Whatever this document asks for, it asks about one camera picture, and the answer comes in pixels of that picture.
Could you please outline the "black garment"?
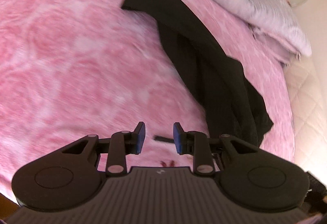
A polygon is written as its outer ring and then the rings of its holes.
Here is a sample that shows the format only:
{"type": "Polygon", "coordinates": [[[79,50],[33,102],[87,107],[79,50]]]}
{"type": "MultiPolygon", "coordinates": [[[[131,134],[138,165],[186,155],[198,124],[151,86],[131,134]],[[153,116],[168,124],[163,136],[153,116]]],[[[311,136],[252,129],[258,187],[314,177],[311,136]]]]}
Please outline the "black garment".
{"type": "Polygon", "coordinates": [[[260,146],[273,126],[263,97],[182,0],[124,0],[121,8],[157,22],[160,43],[192,96],[203,107],[211,138],[236,136],[260,146]]]}

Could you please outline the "pink floral blanket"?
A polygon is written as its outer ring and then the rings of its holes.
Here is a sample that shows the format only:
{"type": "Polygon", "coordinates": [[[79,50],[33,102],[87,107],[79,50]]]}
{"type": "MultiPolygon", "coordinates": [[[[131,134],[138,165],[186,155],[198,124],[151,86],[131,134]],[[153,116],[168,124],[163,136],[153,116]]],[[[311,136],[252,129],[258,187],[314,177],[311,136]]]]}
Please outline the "pink floral blanket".
{"type": "MultiPolygon", "coordinates": [[[[1,193],[23,165],[87,134],[110,137],[146,124],[130,166],[190,166],[153,140],[207,132],[205,113],[163,51],[156,21],[124,0],[1,0],[1,193]]],[[[249,26],[212,0],[182,0],[224,52],[241,62],[274,125],[261,147],[294,160],[292,113],[282,66],[249,26]]]]}

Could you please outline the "cream quilted mattress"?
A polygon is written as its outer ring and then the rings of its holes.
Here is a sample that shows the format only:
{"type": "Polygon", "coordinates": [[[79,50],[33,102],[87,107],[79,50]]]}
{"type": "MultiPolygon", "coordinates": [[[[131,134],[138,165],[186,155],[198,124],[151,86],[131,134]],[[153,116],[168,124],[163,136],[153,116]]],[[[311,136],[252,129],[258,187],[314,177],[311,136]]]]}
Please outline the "cream quilted mattress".
{"type": "Polygon", "coordinates": [[[294,58],[284,68],[295,134],[295,162],[317,174],[326,162],[326,114],[311,58],[294,58]]]}

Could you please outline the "white fluffy quilt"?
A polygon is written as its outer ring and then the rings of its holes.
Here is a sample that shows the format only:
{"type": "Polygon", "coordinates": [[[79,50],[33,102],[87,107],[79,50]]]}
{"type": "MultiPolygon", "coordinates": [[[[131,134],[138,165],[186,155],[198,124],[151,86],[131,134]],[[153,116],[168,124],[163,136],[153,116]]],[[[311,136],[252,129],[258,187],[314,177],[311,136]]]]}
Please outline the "white fluffy quilt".
{"type": "Polygon", "coordinates": [[[247,22],[254,38],[280,62],[311,56],[311,45],[287,0],[213,0],[247,22]]]}

